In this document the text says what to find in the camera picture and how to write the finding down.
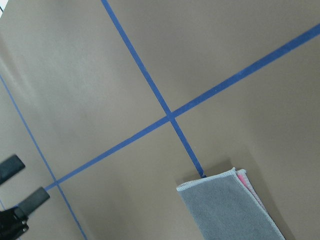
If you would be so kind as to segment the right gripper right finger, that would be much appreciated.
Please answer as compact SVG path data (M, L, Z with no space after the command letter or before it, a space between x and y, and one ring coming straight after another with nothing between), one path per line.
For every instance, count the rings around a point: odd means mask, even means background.
M24 215L30 215L49 199L50 195L47 193L47 191L43 187L39 187L22 202L20 202L17 207Z

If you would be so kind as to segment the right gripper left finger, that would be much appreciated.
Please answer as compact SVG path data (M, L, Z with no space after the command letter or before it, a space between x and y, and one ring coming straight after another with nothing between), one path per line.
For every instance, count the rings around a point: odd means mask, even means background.
M2 161L0 163L0 184L4 184L6 181L21 172L25 167L26 165L16 154Z

